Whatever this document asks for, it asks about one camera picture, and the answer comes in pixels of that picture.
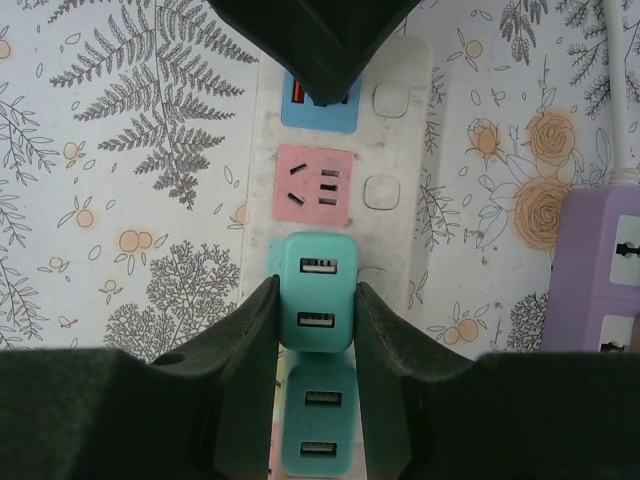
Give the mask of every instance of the usb charger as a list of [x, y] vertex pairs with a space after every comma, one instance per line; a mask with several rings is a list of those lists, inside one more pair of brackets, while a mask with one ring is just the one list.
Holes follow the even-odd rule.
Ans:
[[280, 275], [280, 342], [303, 352], [338, 353], [353, 340], [358, 250], [346, 235], [298, 232], [272, 244]]
[[353, 353], [288, 350], [283, 382], [282, 469], [292, 477], [340, 477], [353, 463], [358, 384]]

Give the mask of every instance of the usb port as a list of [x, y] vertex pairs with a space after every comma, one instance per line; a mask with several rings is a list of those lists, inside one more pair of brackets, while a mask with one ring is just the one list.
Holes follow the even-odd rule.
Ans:
[[304, 404], [318, 407], [342, 406], [342, 394], [340, 392], [314, 392], [304, 394]]
[[302, 442], [300, 444], [300, 456], [302, 457], [335, 457], [337, 454], [337, 443]]
[[298, 313], [299, 327], [333, 328], [336, 326], [336, 316], [333, 313]]
[[338, 273], [338, 261], [322, 258], [301, 258], [300, 271], [302, 273], [324, 273], [335, 275]]

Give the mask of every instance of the purple power strip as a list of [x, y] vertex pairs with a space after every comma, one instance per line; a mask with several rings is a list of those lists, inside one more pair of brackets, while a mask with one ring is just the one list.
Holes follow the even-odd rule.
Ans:
[[[618, 222], [625, 215], [640, 218], [640, 188], [584, 189], [567, 195], [560, 218], [542, 351], [600, 351], [605, 317], [613, 316], [616, 321], [640, 314], [640, 281], [638, 286], [633, 281], [611, 281], [612, 262], [619, 259], [635, 262], [629, 265], [631, 269], [637, 265], [640, 280], [637, 254], [615, 257], [621, 241], [616, 239]], [[623, 241], [637, 247], [640, 231], [637, 237]]]

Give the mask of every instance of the wallpaper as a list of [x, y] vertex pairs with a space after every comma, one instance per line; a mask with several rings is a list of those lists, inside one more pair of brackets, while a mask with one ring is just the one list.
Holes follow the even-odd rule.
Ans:
[[[562, 200], [612, 169], [602, 3], [425, 0], [397, 33], [435, 56], [408, 319], [535, 351]], [[1, 350], [151, 360], [235, 308], [259, 57], [201, 0], [4, 2]]]

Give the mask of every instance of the black foam padding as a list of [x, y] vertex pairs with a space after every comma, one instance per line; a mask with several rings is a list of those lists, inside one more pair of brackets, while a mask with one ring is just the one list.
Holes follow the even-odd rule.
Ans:
[[420, 0], [208, 0], [319, 105], [340, 102]]
[[370, 479], [640, 478], [640, 355], [490, 354], [474, 363], [366, 284], [355, 327]]
[[266, 479], [277, 316], [274, 277], [153, 365], [0, 354], [0, 479]]

